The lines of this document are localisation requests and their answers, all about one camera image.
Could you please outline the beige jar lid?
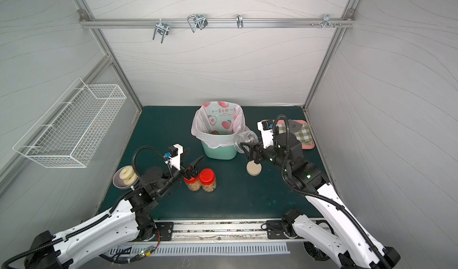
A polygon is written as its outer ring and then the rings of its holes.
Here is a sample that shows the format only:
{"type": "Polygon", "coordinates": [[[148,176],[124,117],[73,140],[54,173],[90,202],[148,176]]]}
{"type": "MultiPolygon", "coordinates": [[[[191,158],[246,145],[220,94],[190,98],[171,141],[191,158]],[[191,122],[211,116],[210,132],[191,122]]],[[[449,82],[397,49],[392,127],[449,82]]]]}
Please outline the beige jar lid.
{"type": "Polygon", "coordinates": [[[246,165],[247,173],[251,176],[258,176],[262,171],[262,165],[256,164],[253,160],[246,165]]]}

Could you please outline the glass peanut jar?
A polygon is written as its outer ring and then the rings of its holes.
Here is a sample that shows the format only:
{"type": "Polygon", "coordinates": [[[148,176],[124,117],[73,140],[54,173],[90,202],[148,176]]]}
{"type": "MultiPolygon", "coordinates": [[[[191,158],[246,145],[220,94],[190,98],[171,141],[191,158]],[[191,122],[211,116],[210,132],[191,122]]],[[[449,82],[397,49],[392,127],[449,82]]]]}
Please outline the glass peanut jar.
{"type": "Polygon", "coordinates": [[[238,153],[244,153],[242,143],[243,142],[259,142],[258,136],[254,133],[254,131],[247,130],[244,132],[240,132],[234,137],[234,148],[238,153]]]}

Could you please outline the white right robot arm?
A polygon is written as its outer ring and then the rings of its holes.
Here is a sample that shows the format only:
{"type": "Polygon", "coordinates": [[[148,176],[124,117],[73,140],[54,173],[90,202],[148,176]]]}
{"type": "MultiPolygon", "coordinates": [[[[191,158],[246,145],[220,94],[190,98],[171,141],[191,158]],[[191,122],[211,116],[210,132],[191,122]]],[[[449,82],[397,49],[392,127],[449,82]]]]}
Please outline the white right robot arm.
{"type": "Polygon", "coordinates": [[[307,215],[292,209],[281,219],[287,238],[302,238],[307,254],[316,261],[332,260],[341,269],[392,269],[400,254],[376,240],[338,196],[329,178],[304,158],[302,142],[296,137],[303,124],[278,115],[258,122],[260,141],[242,136],[235,140],[249,163],[259,169],[270,162],[280,170],[290,190],[301,194],[323,216],[328,229],[307,215]]]}

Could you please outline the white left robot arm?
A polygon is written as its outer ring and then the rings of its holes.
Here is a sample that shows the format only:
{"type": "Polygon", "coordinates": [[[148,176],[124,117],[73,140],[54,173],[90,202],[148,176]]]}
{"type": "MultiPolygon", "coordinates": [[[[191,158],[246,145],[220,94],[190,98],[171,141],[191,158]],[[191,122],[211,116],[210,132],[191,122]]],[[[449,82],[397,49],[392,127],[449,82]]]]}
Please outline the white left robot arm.
{"type": "Polygon", "coordinates": [[[173,185],[183,178],[199,175],[204,157],[183,165],[189,150],[179,144],[168,147],[162,154],[154,147],[142,146],[132,156],[132,168],[138,183],[122,195],[114,205],[101,214],[62,232],[49,231],[38,234],[29,250],[7,259],[1,267],[10,269],[12,263],[22,259],[27,269],[75,269],[95,257],[113,264],[129,264],[146,258],[155,247],[149,248],[126,260],[111,258],[105,252],[114,246],[134,240],[161,239],[161,231],[150,216],[173,185]],[[167,166],[166,171],[152,167],[145,174],[137,168],[137,156],[144,150],[156,153],[167,166]]]}

